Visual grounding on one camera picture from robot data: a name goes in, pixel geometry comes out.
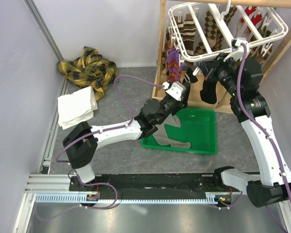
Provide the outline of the tan sock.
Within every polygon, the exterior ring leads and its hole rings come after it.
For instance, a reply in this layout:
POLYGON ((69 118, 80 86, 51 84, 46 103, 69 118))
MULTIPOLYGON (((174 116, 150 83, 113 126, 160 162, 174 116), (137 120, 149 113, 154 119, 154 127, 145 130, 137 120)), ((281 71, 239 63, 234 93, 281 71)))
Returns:
POLYGON ((217 103, 217 105, 215 107, 216 109, 221 108, 224 105, 225 99, 227 98, 228 95, 229 95, 229 93, 226 90, 225 93, 224 93, 224 95, 222 96, 221 100, 217 103))

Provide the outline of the white clip hanger rack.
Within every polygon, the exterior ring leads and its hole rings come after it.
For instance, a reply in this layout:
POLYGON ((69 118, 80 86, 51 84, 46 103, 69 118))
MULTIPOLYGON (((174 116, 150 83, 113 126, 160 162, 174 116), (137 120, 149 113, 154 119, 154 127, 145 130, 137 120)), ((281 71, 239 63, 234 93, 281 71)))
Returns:
MULTIPOLYGON (((232 52, 231 49, 231 40, 236 38, 232 35, 229 27, 225 24, 224 22, 224 16, 228 13, 227 10, 223 12, 219 12, 218 7, 214 3, 208 3, 208 9, 211 11, 217 26, 219 27, 224 40, 226 41, 228 48, 224 50, 219 50, 219 51, 212 51, 207 39, 205 37, 205 31, 202 29, 200 22, 197 19, 196 12, 199 10, 199 5, 200 3, 193 3, 193 2, 187 2, 183 4, 179 4, 176 6, 173 6, 172 8, 169 9, 168 14, 171 20, 171 27, 175 36, 175 41, 177 42, 176 48, 180 51, 180 59, 188 62, 199 62, 199 61, 205 61, 207 59, 212 59, 216 57, 220 53, 226 53, 227 55, 232 52), (196 31, 199 34, 199 37, 202 42, 203 50, 201 55, 193 55, 190 56, 187 54, 183 38, 180 37, 180 33, 174 18, 174 11, 176 10, 183 10, 187 9, 189 13, 192 15, 195 26, 196 26, 196 31)), ((230 1, 227 2, 227 7, 232 7, 234 5, 230 4, 230 1)), ((237 12, 240 14, 240 19, 244 19, 244 24, 243 26, 239 29, 237 28, 237 31, 240 32, 241 30, 249 27, 251 30, 251 33, 249 35, 252 35, 255 37, 255 40, 252 42, 246 40, 249 43, 249 49, 251 50, 252 48, 259 47, 263 44, 267 43, 273 43, 275 41, 278 41, 282 38, 284 38, 288 31, 289 28, 287 24, 282 20, 282 18, 279 16, 279 14, 276 12, 276 10, 272 7, 260 7, 262 8, 262 21, 259 22, 256 26, 253 25, 251 22, 251 19, 247 16, 245 13, 245 9, 240 6, 240 5, 235 5, 237 7, 237 12), (267 29, 270 30, 272 33, 268 37, 263 37, 260 32, 259 32, 259 27, 267 26, 267 29)))

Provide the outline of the olive striped sock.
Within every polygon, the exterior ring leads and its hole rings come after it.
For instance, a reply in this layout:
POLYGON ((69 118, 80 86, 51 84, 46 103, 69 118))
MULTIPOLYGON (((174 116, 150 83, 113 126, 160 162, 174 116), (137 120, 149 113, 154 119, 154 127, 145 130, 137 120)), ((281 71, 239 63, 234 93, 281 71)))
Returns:
MULTIPOLYGON (((267 26, 259 27, 259 32, 263 37, 268 37, 272 33, 267 29, 267 26)), ((267 43, 256 47, 255 50, 253 50, 252 57, 260 64, 264 64, 272 54, 272 46, 272 43, 267 43)))

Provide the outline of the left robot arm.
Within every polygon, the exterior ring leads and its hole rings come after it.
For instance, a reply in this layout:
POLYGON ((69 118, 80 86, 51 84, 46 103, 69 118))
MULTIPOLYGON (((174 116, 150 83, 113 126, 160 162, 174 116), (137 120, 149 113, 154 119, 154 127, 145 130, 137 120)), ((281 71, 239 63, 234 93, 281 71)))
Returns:
POLYGON ((139 140, 155 135, 159 142, 167 145, 166 125, 180 128, 182 123, 177 112, 188 105, 191 84, 197 82, 197 76, 188 68, 180 81, 167 81, 162 85, 165 96, 162 100, 148 99, 140 113, 130 120, 107 125, 90 126, 80 122, 63 140, 64 152, 68 163, 80 178, 80 186, 86 191, 95 189, 96 175, 91 161, 97 149, 127 140, 139 140))

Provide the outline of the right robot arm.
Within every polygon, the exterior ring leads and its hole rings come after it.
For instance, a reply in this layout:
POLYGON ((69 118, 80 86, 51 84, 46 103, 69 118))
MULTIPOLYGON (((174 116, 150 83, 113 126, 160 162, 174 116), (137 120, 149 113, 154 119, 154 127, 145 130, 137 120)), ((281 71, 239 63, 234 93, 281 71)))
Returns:
POLYGON ((261 64, 246 59, 237 67, 221 53, 212 61, 197 62, 204 75, 201 99, 215 104, 219 83, 231 95, 230 106, 247 134, 259 166, 259 175, 240 172, 232 166, 215 170, 213 187, 224 191, 229 186, 244 192, 255 207, 285 201, 291 195, 291 171, 276 141, 271 112, 258 88, 263 78, 261 64))

